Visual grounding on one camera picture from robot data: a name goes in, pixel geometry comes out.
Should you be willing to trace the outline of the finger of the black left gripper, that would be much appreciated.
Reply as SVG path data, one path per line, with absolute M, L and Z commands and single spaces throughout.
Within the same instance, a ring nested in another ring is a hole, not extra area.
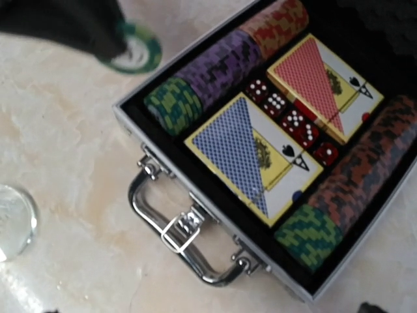
M 49 40 L 111 61 L 127 51 L 118 1 L 1 1 L 1 32 Z

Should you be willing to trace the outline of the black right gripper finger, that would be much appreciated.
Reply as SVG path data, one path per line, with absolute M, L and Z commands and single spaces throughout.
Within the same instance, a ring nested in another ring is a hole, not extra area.
M 388 311 L 378 305 L 364 302 L 359 306 L 358 313 L 388 313 Z

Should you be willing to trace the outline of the dropped green poker chip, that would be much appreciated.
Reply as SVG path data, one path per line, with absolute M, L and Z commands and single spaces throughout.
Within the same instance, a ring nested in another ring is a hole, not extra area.
M 102 64 L 124 74 L 146 74 L 158 68 L 162 46 L 150 29 L 137 23 L 122 22 L 118 31 L 124 36 L 127 50 L 109 61 L 101 59 Z

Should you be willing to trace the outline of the green chip group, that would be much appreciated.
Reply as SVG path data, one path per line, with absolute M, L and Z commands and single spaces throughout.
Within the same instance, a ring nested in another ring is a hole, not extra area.
M 328 215 L 304 204 L 280 226 L 274 238 L 314 273 L 340 244 L 343 233 Z

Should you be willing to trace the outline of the green chip stack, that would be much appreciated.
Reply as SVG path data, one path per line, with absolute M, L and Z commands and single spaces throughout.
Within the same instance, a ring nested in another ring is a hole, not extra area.
M 144 105 L 170 135 L 187 129 L 203 113 L 200 99 L 182 78 L 170 77 L 144 98 Z

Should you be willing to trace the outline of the aluminium poker case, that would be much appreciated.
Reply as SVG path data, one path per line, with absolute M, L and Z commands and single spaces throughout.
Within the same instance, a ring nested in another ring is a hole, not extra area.
M 315 300 L 416 165 L 416 2 L 254 1 L 114 108 L 132 209 L 208 284 Z

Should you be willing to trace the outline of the blue playing card deck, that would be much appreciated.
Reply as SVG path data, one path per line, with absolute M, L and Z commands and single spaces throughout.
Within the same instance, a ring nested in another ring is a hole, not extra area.
M 269 227 L 323 172 L 243 93 L 184 142 Z

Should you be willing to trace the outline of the red playing card deck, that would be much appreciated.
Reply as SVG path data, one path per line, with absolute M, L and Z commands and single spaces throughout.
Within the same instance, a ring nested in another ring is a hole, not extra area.
M 384 100 L 383 94 L 312 34 L 270 65 L 266 74 L 340 144 L 346 144 Z

